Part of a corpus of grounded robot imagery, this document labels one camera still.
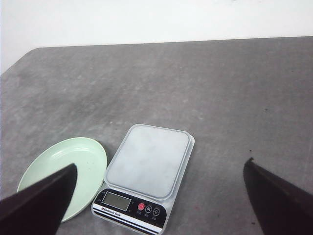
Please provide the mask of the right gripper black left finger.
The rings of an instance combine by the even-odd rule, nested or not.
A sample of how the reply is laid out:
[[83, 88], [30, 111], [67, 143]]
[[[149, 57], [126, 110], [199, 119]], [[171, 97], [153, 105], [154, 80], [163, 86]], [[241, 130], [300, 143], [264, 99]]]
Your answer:
[[70, 164], [0, 202], [2, 235], [54, 235], [69, 207], [77, 181]]

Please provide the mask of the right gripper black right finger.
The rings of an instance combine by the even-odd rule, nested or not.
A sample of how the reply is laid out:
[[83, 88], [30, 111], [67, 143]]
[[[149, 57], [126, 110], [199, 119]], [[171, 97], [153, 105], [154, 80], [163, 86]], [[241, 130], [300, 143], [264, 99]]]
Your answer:
[[265, 235], [311, 235], [313, 195], [248, 159], [243, 168], [247, 194]]

